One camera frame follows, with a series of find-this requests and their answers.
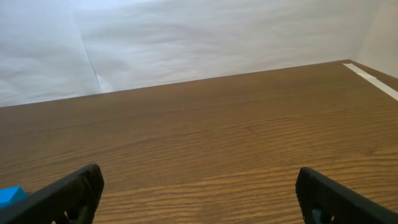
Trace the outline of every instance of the white backdrop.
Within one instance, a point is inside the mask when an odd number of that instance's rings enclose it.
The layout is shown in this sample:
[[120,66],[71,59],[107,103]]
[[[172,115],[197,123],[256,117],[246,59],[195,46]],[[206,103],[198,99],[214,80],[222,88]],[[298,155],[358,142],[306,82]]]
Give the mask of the white backdrop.
[[366,58],[378,11],[374,0],[3,0],[0,106]]

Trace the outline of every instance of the blue object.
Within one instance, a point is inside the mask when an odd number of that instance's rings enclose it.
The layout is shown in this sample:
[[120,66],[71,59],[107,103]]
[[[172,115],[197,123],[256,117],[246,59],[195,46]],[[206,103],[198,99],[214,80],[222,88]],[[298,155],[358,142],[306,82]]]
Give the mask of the blue object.
[[16,203],[26,197],[27,194],[20,186],[0,189],[0,208]]

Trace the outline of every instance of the wood grain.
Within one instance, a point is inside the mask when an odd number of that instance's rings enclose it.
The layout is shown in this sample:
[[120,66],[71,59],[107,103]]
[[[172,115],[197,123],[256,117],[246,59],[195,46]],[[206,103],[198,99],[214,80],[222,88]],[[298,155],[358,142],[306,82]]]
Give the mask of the wood grain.
[[398,102],[342,63],[0,108],[0,187],[96,162],[95,223],[303,223],[310,166],[398,212]]

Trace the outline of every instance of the tape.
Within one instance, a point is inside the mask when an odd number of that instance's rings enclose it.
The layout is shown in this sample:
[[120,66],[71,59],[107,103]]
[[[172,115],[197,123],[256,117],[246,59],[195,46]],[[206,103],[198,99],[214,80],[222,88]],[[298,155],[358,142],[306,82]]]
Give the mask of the tape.
[[398,91],[395,91],[395,89],[387,86],[383,82],[380,82],[376,77],[368,74],[364,70],[358,68],[357,66],[353,65],[352,63],[344,63],[346,67],[360,75],[362,78],[366,79],[368,82],[372,83],[374,86],[378,87],[380,90],[382,90],[384,93],[387,93],[394,99],[398,100]]

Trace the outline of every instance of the blue cube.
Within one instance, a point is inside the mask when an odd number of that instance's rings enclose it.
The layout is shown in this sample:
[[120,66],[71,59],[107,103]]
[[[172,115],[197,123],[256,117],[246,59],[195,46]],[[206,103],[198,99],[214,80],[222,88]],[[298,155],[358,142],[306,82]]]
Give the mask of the blue cube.
[[20,186],[0,189],[0,208],[8,206],[26,197],[27,194]]

